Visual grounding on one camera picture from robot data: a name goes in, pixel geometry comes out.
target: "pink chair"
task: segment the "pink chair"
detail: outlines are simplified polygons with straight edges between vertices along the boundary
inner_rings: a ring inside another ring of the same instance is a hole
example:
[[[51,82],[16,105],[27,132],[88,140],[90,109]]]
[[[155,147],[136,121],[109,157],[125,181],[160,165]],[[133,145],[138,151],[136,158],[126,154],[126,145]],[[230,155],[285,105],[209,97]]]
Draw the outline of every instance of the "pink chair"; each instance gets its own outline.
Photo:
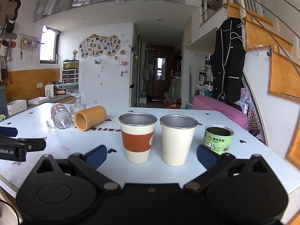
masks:
[[[195,96],[192,110],[218,111],[243,129],[246,130],[248,126],[248,117],[244,113],[214,98],[201,95]]]

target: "cup with brown sleeve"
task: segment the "cup with brown sleeve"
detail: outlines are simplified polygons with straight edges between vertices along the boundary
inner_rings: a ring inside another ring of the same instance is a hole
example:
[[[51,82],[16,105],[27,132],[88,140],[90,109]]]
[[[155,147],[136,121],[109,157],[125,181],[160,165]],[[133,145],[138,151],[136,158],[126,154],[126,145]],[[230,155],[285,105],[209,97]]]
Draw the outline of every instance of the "cup with brown sleeve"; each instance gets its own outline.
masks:
[[[127,160],[137,164],[146,162],[152,146],[156,116],[132,112],[121,115],[119,121]]]
[[[81,131],[86,131],[106,120],[106,110],[102,106],[94,106],[80,112],[76,112],[74,122]]]

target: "wooden cylinder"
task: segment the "wooden cylinder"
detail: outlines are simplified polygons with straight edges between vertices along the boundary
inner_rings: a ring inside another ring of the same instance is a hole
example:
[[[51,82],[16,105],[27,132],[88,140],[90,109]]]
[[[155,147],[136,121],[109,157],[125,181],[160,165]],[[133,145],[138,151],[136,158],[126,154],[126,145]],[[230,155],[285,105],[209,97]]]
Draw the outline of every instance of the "wooden cylinder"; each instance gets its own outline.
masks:
[[[74,116],[76,127],[81,131],[86,131],[89,128],[106,120],[106,110],[102,106],[94,106],[80,112]]]

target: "cream-colored cup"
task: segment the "cream-colored cup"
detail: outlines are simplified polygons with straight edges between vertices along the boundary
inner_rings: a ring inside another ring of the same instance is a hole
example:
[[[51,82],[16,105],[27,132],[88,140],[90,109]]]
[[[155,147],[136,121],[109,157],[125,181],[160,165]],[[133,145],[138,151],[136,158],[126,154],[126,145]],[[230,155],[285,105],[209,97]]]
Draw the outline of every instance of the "cream-colored cup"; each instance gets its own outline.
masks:
[[[133,112],[121,115],[119,121],[127,160],[137,164],[146,162],[157,118],[148,113]]]
[[[167,115],[160,118],[163,143],[163,161],[170,166],[181,166],[188,156],[195,129],[196,119]]]

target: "fish tank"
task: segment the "fish tank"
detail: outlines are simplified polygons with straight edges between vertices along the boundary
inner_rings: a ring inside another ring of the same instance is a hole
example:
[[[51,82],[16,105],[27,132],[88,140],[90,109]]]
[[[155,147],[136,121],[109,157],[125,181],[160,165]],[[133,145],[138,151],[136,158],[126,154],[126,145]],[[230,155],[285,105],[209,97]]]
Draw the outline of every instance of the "fish tank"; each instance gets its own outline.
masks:
[[[79,69],[79,60],[64,60],[63,69]]]

